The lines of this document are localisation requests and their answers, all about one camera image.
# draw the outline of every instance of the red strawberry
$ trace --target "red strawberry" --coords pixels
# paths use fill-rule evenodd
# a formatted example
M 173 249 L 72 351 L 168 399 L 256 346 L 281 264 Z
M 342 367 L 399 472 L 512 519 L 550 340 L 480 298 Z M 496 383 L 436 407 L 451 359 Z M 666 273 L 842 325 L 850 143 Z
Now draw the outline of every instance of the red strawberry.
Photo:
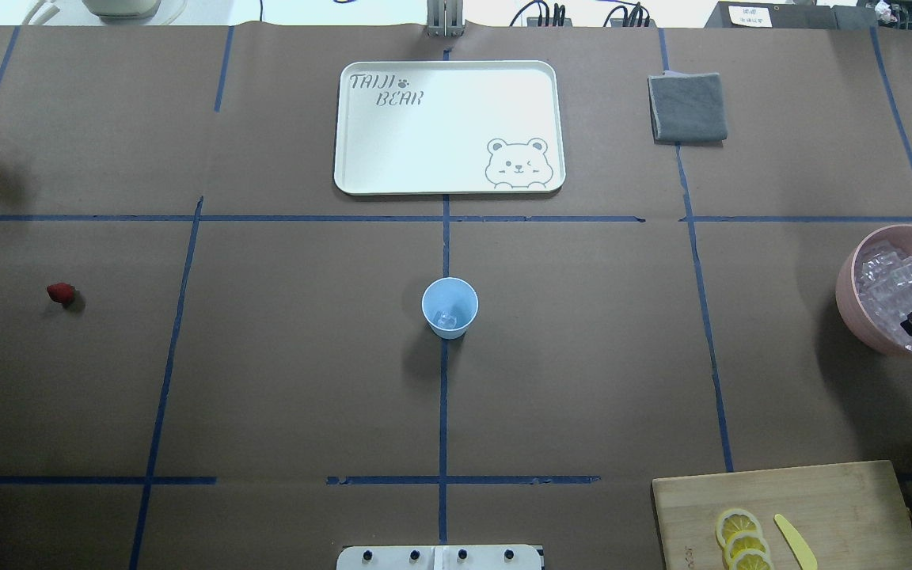
M 68 283 L 55 283 L 55 285 L 47 286 L 47 296 L 51 297 L 53 302 L 69 306 L 76 300 L 76 288 Z

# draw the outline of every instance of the lemon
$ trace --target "lemon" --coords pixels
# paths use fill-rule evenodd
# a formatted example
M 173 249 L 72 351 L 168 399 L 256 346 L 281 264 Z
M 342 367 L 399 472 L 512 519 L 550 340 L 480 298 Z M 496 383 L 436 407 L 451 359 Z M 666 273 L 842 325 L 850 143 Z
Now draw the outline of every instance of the lemon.
M 731 534 L 727 540 L 727 545 L 724 547 L 724 560 L 730 565 L 746 549 L 756 549 L 756 551 L 764 552 L 766 556 L 770 555 L 770 545 L 766 544 L 765 538 L 759 534 L 759 531 L 742 530 L 739 533 Z
M 732 535 L 741 533 L 742 530 L 752 530 L 762 535 L 762 526 L 755 515 L 742 508 L 727 509 L 716 517 L 716 542 L 720 548 L 727 547 L 727 542 Z
M 731 562 L 730 570 L 773 570 L 772 560 L 759 549 L 745 549 Z

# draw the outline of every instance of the bear face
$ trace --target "bear face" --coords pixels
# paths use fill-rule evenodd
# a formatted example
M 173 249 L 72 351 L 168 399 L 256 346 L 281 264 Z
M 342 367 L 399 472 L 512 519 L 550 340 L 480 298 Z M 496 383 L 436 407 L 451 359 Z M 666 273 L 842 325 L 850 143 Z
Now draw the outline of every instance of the bear face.
M 530 139 L 526 143 L 507 143 L 502 139 L 488 142 L 492 160 L 484 176 L 495 188 L 547 188 L 554 177 L 554 169 L 547 162 L 547 143 L 543 139 Z

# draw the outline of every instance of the blue cup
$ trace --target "blue cup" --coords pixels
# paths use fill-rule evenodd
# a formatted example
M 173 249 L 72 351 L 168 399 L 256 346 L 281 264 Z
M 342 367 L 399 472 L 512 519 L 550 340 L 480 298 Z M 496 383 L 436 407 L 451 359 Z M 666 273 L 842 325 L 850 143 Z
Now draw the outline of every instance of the blue cup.
M 435 335 L 458 339 L 477 317 L 477 292 L 456 277 L 444 277 L 424 289 L 420 311 Z

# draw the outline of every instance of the yellow knife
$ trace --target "yellow knife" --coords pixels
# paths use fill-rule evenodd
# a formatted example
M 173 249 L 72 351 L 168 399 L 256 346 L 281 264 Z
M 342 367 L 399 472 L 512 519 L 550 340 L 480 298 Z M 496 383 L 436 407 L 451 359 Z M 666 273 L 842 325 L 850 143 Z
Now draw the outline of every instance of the yellow knife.
M 801 537 L 800 533 L 797 533 L 793 524 L 790 524 L 783 515 L 776 515 L 773 520 L 783 534 L 786 544 L 790 545 L 797 564 L 800 564 L 800 570 L 819 570 L 819 561 L 815 559 L 815 554 L 808 548 L 808 543 L 804 541 L 804 537 Z

